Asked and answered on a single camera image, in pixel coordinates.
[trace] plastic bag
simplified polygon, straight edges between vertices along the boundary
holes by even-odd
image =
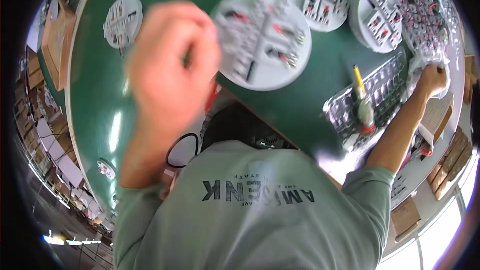
[[[410,59],[410,63],[408,65],[408,78],[407,78],[407,87],[406,92],[408,98],[413,94],[415,88],[417,87],[417,83],[422,75],[423,69],[427,67],[429,64],[437,65],[440,68],[445,69],[447,74],[447,87],[441,91],[440,93],[432,96],[432,98],[442,99],[448,92],[450,88],[450,69],[448,68],[448,60],[444,56],[423,56],[421,53],[417,53],[414,57]]]

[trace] workbench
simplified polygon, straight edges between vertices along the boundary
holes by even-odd
[[[141,0],[143,13],[146,14],[152,4],[163,1],[168,0]],[[220,0],[190,1],[210,12]],[[123,153],[132,135],[136,115],[134,99],[122,69],[124,60],[103,38],[102,24],[114,2],[80,0],[70,53],[69,83],[65,89],[66,114],[75,153],[86,182],[104,211],[115,207],[112,196],[117,189]],[[331,123],[322,116],[323,105],[335,93],[351,85],[353,64],[358,64],[360,72],[365,75],[400,50],[405,50],[407,58],[410,58],[410,51],[404,43],[402,46],[391,53],[374,53],[355,39],[345,21],[333,32],[312,31],[309,62],[300,77],[286,87],[258,92],[234,85],[220,74],[217,81],[343,183],[346,172],[352,169],[343,162],[341,139]],[[463,69],[463,66],[455,65],[455,68]],[[451,89],[463,92],[463,76],[459,74],[462,71],[452,72],[455,77],[452,77]],[[422,172],[410,183],[410,191],[425,179],[452,140],[462,100],[457,93],[455,91],[453,114],[444,133],[445,144],[439,145],[434,155],[427,158],[430,161],[422,164],[429,169],[423,170],[424,175]],[[109,161],[116,168],[116,179],[98,173],[99,158]],[[341,168],[340,174],[335,175],[338,168]]]

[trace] window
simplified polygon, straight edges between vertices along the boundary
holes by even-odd
[[[464,176],[466,179],[463,179],[461,177],[461,180],[458,182],[458,186],[460,187],[460,193],[462,194],[463,202],[465,202],[465,208],[468,209],[470,200],[472,198],[473,194],[473,188],[475,187],[475,179],[477,177],[477,166],[479,163],[479,159],[473,158],[472,159],[473,164],[471,166],[471,170],[466,172],[469,168],[465,170],[466,173],[464,173]]]
[[[423,257],[423,270],[431,270],[455,236],[461,222],[459,206],[451,200],[449,206],[418,238]]]
[[[410,245],[399,249],[392,257],[382,261],[377,270],[420,270],[420,256],[417,242],[411,240]]]

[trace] light green shirt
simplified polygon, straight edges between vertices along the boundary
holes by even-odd
[[[117,269],[375,269],[394,175],[350,172],[341,192],[293,149],[216,143],[160,186],[120,192]]]

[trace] hand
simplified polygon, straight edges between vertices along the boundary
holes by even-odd
[[[126,65],[144,136],[171,143],[194,122],[212,90],[219,55],[216,28],[195,4],[150,8]]]
[[[429,64],[423,69],[420,80],[417,83],[415,92],[430,99],[447,87],[447,74],[445,69]]]

